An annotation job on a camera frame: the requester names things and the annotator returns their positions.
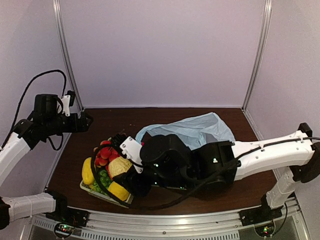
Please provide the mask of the pale yellow wrinkled fruit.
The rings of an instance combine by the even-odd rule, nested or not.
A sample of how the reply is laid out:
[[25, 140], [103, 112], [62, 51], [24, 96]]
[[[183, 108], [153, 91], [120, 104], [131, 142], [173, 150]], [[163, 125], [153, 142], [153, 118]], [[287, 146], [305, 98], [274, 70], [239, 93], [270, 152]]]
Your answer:
[[111, 179], [122, 173], [126, 173], [132, 166], [132, 163], [121, 156], [115, 158], [108, 164], [108, 174]]

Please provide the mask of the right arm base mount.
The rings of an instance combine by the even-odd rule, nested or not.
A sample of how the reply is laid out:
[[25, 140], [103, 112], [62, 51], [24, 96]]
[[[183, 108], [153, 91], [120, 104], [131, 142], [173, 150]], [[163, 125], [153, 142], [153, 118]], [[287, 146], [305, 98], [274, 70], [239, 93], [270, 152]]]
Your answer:
[[282, 223], [276, 229], [275, 219], [283, 215], [282, 206], [271, 208], [266, 195], [261, 198], [260, 206], [241, 210], [238, 214], [243, 227], [254, 225], [255, 233], [265, 239], [274, 237], [284, 225]]

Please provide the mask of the red lychee bunch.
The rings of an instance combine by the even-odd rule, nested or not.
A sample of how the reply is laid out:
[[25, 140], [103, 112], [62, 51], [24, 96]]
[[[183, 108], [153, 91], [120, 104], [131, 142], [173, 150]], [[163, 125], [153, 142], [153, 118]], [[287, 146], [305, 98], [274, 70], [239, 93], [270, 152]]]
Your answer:
[[111, 146], [104, 147], [100, 150], [95, 158], [95, 165], [100, 167], [106, 167], [111, 161], [118, 158], [120, 155], [118, 152]]

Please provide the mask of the light blue plastic bag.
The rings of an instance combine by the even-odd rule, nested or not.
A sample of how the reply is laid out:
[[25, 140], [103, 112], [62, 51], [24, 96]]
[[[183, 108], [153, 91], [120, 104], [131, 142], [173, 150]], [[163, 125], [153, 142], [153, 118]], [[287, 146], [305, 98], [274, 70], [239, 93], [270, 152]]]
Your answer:
[[208, 143], [235, 141], [235, 136], [227, 124], [214, 112], [185, 118], [168, 124], [152, 124], [143, 127], [135, 136], [139, 143], [145, 134], [178, 136], [191, 150], [198, 149]]

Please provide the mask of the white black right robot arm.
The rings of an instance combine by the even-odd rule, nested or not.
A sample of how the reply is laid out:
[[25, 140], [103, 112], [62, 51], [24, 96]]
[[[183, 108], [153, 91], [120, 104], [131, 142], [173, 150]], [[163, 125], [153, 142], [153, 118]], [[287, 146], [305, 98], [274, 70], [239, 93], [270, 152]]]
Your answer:
[[178, 205], [200, 190], [224, 189], [251, 175], [285, 168], [256, 210], [258, 219], [266, 221], [285, 204], [297, 184], [320, 174], [320, 139], [306, 123], [279, 138], [217, 141], [197, 149], [189, 148], [176, 134], [155, 135], [144, 144], [118, 135], [113, 143], [119, 157], [109, 164], [109, 176], [131, 195], [144, 197], [153, 186], [185, 191], [160, 205], [161, 209]]

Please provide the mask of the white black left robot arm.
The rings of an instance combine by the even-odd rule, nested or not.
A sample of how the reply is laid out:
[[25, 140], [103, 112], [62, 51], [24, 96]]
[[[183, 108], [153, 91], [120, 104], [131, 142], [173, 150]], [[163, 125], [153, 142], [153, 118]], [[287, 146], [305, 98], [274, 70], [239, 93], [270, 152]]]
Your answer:
[[[55, 94], [35, 96], [34, 108], [26, 119], [21, 119], [9, 133], [0, 150], [0, 181], [3, 183], [17, 163], [39, 142], [51, 142], [51, 136], [63, 137], [65, 133], [84, 133], [94, 119], [86, 111], [71, 113], [74, 92], [62, 97]], [[11, 222], [37, 214], [53, 214], [61, 222], [72, 218], [68, 200], [56, 191], [36, 195], [0, 198], [0, 228]]]

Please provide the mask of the beige perforated plastic basket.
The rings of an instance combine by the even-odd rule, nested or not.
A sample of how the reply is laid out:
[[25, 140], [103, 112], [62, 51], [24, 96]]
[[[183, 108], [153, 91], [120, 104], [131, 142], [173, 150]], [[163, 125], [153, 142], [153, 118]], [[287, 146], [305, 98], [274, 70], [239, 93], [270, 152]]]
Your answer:
[[88, 185], [85, 185], [83, 180], [80, 182], [79, 187], [84, 190], [85, 192], [87, 192], [89, 195], [98, 198], [100, 200], [103, 200], [105, 202], [117, 205], [117, 206], [121, 206], [123, 208], [129, 208], [128, 206], [125, 206], [123, 204], [120, 204], [119, 202], [117, 202], [116, 200], [112, 199], [111, 197], [109, 197], [108, 195], [104, 195], [102, 193], [96, 192], [93, 189], [90, 189], [90, 187]]

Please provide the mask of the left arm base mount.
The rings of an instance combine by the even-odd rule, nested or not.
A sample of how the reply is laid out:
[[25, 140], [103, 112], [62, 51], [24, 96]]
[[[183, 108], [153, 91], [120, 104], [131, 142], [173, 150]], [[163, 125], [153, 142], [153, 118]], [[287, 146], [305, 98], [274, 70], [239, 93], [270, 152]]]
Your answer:
[[57, 191], [46, 190], [45, 193], [55, 200], [55, 210], [45, 213], [45, 217], [57, 222], [53, 227], [53, 233], [59, 240], [65, 240], [75, 229], [87, 226], [88, 211], [69, 207], [67, 197]]

